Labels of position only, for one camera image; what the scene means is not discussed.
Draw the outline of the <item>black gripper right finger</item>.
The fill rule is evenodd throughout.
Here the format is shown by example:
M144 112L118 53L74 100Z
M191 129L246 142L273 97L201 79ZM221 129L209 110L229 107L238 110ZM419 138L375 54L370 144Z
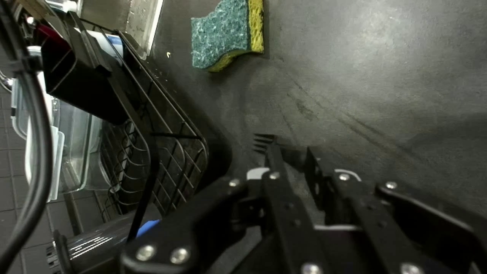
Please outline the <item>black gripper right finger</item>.
M364 177L305 152L305 174L325 223L358 237L372 274L487 274L487 220L417 187Z

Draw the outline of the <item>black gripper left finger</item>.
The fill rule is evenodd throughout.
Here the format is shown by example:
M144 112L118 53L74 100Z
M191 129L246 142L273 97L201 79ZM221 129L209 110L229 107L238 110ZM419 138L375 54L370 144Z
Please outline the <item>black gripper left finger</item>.
M236 260L230 274L323 274L326 254L287 167L306 155L270 144L268 170L256 179L223 176L191 202L131 240L119 255L122 274L207 274L247 231L262 238Z

